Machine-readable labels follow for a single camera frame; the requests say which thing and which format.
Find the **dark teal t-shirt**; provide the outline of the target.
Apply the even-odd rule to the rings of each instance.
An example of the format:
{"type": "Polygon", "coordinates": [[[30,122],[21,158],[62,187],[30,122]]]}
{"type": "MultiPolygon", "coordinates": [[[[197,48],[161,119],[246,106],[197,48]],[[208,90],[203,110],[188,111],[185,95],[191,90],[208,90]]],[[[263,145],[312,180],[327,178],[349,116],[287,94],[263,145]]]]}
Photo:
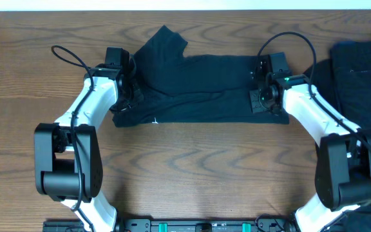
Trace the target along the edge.
{"type": "Polygon", "coordinates": [[[116,127],[149,123],[242,122],[288,124],[286,113],[253,113],[249,92],[257,88],[255,56],[184,56],[188,42],[162,26],[133,56],[133,77],[142,94],[136,103],[115,104],[116,127]]]}

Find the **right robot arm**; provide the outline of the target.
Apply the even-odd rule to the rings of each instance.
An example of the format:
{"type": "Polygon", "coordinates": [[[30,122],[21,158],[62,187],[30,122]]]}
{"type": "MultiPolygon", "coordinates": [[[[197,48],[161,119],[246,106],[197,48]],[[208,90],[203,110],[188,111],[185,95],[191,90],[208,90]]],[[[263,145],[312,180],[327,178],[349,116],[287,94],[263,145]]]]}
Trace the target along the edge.
{"type": "Polygon", "coordinates": [[[253,113],[288,113],[314,139],[316,194],[285,221],[284,231],[327,231],[371,203],[371,131],[335,110],[305,75],[256,75],[253,113]]]}

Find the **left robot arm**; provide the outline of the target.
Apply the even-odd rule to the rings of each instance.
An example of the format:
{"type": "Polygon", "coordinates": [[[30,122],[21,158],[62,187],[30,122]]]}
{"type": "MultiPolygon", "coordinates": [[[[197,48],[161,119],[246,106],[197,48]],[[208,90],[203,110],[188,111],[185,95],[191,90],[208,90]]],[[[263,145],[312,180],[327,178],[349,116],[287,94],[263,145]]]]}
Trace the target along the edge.
{"type": "Polygon", "coordinates": [[[118,231],[118,211],[103,194],[97,131],[109,109],[136,96],[135,68],[92,68],[72,105],[34,132],[35,185],[68,207],[83,231],[118,231]]]}

